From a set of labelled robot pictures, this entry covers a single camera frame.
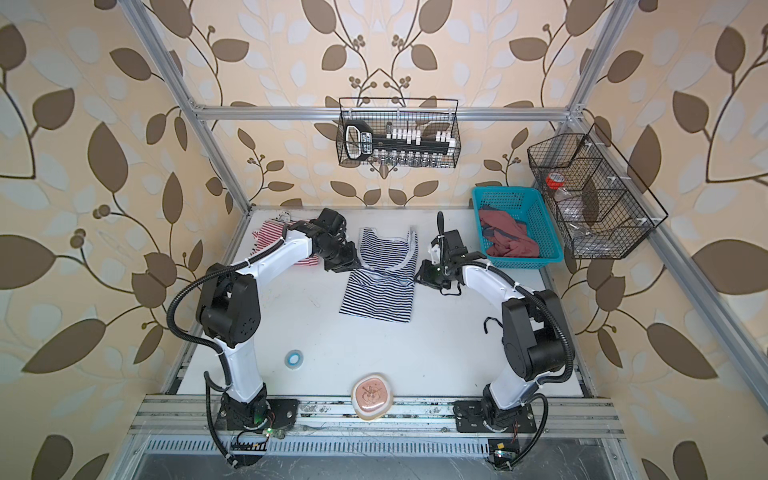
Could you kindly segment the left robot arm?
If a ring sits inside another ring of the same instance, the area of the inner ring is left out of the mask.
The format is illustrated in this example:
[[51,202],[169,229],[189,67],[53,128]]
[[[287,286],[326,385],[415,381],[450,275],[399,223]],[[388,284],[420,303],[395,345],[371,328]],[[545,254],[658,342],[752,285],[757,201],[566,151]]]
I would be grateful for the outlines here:
[[205,418],[218,452],[234,469],[248,465],[241,448],[245,433],[271,438],[291,430],[299,414],[297,399],[272,399],[257,365],[255,334],[261,324],[259,290],[306,258],[317,256],[325,270],[360,266],[347,221],[325,208],[318,217],[282,228],[275,242],[232,265],[216,263],[184,287],[166,312],[168,329],[178,338],[211,349],[224,380],[205,372]]

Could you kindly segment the blue white striped tank top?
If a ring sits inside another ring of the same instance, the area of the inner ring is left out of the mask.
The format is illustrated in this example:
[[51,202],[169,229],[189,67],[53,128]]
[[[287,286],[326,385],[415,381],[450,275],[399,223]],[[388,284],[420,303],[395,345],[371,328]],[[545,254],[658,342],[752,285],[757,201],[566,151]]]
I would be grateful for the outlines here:
[[384,322],[412,319],[418,235],[382,237],[373,227],[360,232],[360,267],[350,273],[339,313]]

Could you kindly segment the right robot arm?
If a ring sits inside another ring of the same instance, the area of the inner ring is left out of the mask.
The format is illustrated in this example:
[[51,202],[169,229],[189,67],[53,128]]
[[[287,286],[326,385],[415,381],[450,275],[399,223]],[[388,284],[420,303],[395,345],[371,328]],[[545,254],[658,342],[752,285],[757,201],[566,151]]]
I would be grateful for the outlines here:
[[422,262],[414,281],[443,296],[473,290],[498,308],[498,315],[485,321],[495,321],[502,329],[507,366],[484,387],[475,407],[458,406],[455,415],[479,420],[486,431],[511,433],[517,442],[522,420],[533,414],[531,404],[539,401],[540,419],[528,443],[489,451],[494,469],[513,470],[545,433],[550,402],[541,387],[563,384],[573,374],[575,349],[557,295],[551,290],[530,291],[482,253],[469,251],[457,230],[445,229],[442,212],[437,213],[430,258]]

